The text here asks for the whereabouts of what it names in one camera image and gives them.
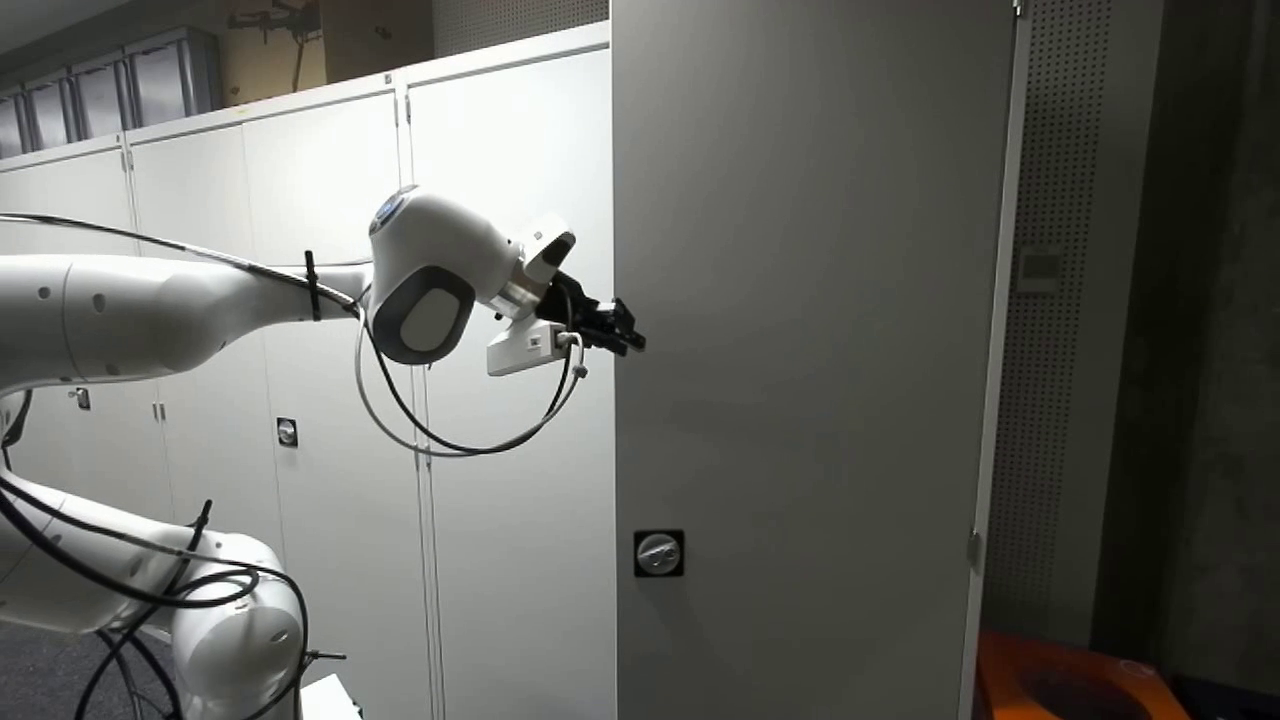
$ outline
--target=white cabinet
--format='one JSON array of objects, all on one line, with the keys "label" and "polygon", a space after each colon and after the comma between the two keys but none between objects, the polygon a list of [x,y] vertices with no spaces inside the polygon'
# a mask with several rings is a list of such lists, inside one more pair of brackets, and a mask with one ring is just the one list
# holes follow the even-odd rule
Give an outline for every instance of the white cabinet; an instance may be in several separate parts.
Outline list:
[{"label": "white cabinet", "polygon": [[[416,180],[471,197],[512,238],[570,219],[582,238],[570,273],[614,296],[607,126],[607,34],[589,27],[143,130],[122,154],[67,150],[64,167],[0,167],[0,206],[300,268],[304,251],[368,255],[372,214]],[[395,369],[416,414],[457,441],[535,423],[558,384],[558,369],[485,375],[497,327],[477,308],[448,363]],[[427,468],[366,415],[351,347],[351,319],[282,324],[193,372],[92,387],[92,414],[51,387],[17,465],[181,526],[213,500],[213,529],[267,539],[310,591],[313,644],[348,657],[322,671],[339,671],[368,715],[614,720],[614,357],[593,357],[577,401],[529,448]],[[412,435],[372,363],[366,375],[382,415]],[[278,415],[298,419],[298,448],[278,443]]]}]

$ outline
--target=cabinet door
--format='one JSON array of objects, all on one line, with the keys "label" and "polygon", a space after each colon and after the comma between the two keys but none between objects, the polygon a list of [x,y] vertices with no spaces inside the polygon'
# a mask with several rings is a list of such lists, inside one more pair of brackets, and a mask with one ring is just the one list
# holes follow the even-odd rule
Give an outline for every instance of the cabinet door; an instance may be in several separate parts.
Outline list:
[{"label": "cabinet door", "polygon": [[[244,126],[260,255],[368,255],[368,219],[401,184],[394,120],[394,97],[382,94]],[[368,715],[425,715],[420,468],[361,409],[358,327],[333,319],[264,331],[272,415],[300,427],[300,448],[272,448],[286,548],[313,591],[317,649],[348,657],[323,671],[339,671]]]},{"label": "cabinet door", "polygon": [[625,720],[968,715],[1014,4],[614,14]]},{"label": "cabinet door", "polygon": [[[570,273],[614,296],[607,53],[412,86],[416,184],[465,197],[525,238],[560,215],[582,238]],[[491,443],[529,427],[558,369],[485,375],[499,331],[477,308],[462,347],[427,375],[427,419]],[[531,443],[432,465],[444,698],[457,720],[618,715],[614,598],[614,359]]]},{"label": "cabinet door", "polygon": [[[258,255],[244,130],[155,137],[133,150],[142,233]],[[186,517],[213,500],[213,529],[282,548],[272,414],[260,335],[239,335],[208,363],[164,375],[164,451]]]}]

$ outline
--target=white robotic arm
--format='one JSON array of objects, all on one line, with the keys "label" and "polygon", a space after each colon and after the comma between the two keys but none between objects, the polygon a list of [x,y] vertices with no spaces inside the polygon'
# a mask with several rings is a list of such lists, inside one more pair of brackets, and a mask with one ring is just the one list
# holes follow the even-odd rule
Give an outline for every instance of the white robotic arm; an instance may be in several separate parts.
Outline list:
[{"label": "white robotic arm", "polygon": [[[366,305],[377,352],[401,363],[444,359],[477,301],[512,319],[490,352],[497,375],[565,357],[570,335],[614,352],[645,347],[625,305],[601,308],[560,273],[570,233],[520,248],[462,206],[395,194],[368,238],[372,268],[3,255],[0,443],[19,435],[29,387],[187,372],[264,324],[337,319]],[[227,531],[193,538],[13,472],[0,511],[0,622],[58,631],[143,623],[175,649],[187,720],[298,715],[304,610],[272,548]],[[149,598],[164,587],[186,591],[175,610],[155,614]]]}]

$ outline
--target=orange object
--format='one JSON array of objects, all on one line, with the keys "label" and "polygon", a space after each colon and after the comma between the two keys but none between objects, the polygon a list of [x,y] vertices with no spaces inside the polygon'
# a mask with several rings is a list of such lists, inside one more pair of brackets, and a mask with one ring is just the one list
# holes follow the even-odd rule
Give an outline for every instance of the orange object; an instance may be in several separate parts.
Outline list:
[{"label": "orange object", "polygon": [[976,664],[990,720],[1194,720],[1147,664],[1006,631]]}]

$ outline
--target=ceiling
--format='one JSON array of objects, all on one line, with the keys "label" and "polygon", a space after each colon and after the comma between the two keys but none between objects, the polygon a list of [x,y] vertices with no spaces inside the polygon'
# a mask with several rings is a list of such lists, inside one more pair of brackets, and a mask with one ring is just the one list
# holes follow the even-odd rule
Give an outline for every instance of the ceiling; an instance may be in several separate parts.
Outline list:
[{"label": "ceiling", "polygon": [[127,0],[3,0],[0,55],[122,4]]}]

